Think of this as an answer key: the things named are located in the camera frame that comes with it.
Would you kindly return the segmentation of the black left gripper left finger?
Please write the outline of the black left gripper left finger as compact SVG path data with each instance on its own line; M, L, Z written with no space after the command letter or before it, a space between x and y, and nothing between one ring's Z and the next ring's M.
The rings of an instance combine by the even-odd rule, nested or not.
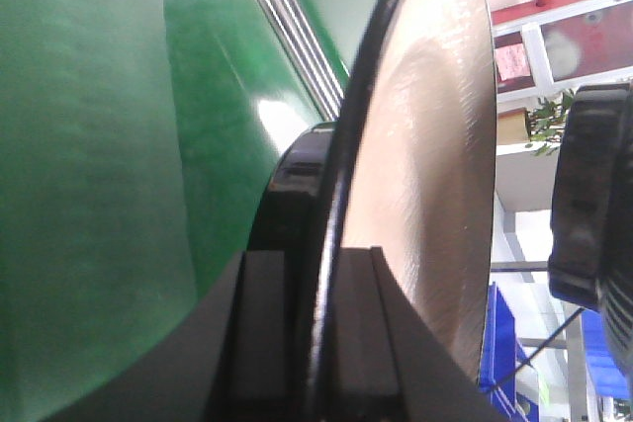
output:
M236 254L167 337L53 421L297 421L286 263Z

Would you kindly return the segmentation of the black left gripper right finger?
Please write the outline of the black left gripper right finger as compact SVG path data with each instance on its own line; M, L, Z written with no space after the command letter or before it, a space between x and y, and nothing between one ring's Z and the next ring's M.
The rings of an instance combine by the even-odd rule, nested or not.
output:
M413 309L381 248L342 249L333 310L329 420L501 420Z

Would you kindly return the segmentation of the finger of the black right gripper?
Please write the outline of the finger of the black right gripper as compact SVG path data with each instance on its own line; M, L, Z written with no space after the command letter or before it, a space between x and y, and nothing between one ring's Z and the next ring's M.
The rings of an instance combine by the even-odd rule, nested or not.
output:
M304 250L334 129L334 122L307 129L281 156L261 196L249 250L283 251L289 257Z

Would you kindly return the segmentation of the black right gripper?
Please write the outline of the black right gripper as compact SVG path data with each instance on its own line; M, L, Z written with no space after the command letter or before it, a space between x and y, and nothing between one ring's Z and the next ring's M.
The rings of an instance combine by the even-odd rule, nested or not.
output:
M549 289L601 316L632 378L632 85L580 88L569 109L552 196Z

